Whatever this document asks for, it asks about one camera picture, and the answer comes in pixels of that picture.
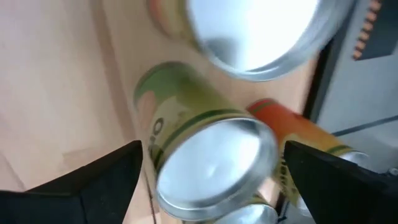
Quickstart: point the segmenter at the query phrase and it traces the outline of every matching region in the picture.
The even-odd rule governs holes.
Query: silver lid
[[[278,214],[269,205],[255,204],[240,208],[227,214],[215,224],[276,224]]]
[[[272,131],[250,118],[212,123],[183,142],[158,176],[159,205],[182,220],[207,220],[238,208],[277,162]]]
[[[367,164],[369,163],[369,156],[366,153],[355,150],[344,153],[339,157],[347,161],[354,162],[363,168],[366,168]],[[304,202],[304,199],[301,196],[298,198],[297,208],[300,210],[302,215],[305,215],[306,217],[312,217],[307,205]]]
[[[188,17],[210,60],[230,75],[264,81],[320,50],[351,0],[189,0]]]

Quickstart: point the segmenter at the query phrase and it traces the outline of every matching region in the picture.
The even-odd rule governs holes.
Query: wooden table
[[[160,62],[193,65],[240,106],[273,97],[294,111],[303,108],[315,64],[271,82],[234,80],[159,33],[145,0],[0,0],[0,30],[0,189],[16,191],[140,138],[132,92]],[[273,183],[261,190],[275,203]],[[153,223],[144,178],[131,203],[125,223]]]

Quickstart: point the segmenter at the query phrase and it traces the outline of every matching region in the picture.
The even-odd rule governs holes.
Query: green label
[[[178,62],[158,65],[142,78],[134,95],[135,106],[145,100],[147,93],[152,95],[154,111],[138,112],[151,118],[148,145],[157,170],[175,147],[204,125],[225,118],[250,117],[209,86],[193,68]]]

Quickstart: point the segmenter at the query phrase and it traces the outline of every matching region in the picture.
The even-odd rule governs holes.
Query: can
[[[250,201],[220,218],[204,222],[183,222],[183,224],[276,224],[277,221],[278,214],[275,209],[257,193]]]
[[[347,161],[357,163],[359,166],[364,166],[367,162],[367,154],[355,151],[351,147],[344,145],[333,135],[273,99],[259,100],[249,106],[247,110],[274,131],[279,146],[280,159],[273,178],[281,186],[284,195],[303,215],[311,216],[284,160],[283,150],[286,141],[293,140],[306,144]]]
[[[353,0],[148,0],[160,30],[207,56],[229,75],[277,78],[333,37]]]
[[[194,69],[166,62],[139,81],[134,105],[157,173],[160,207],[181,220],[234,210],[272,175],[272,130],[221,96]]]

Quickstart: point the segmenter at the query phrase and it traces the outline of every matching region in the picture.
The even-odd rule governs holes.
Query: can bottom
[[[272,207],[265,204],[248,205],[227,214],[215,222],[215,224],[275,224],[278,215]]]
[[[339,156],[340,158],[354,162],[355,164],[359,165],[362,168],[367,168],[367,161],[369,156],[363,152],[359,151],[350,151],[344,153],[343,155]],[[300,213],[306,217],[312,217],[310,210],[308,209],[307,205],[304,202],[304,199],[300,196],[297,201],[297,208],[300,210]]]
[[[157,199],[169,215],[201,221],[239,208],[277,161],[272,131],[252,118],[226,118],[199,129],[162,166]]]

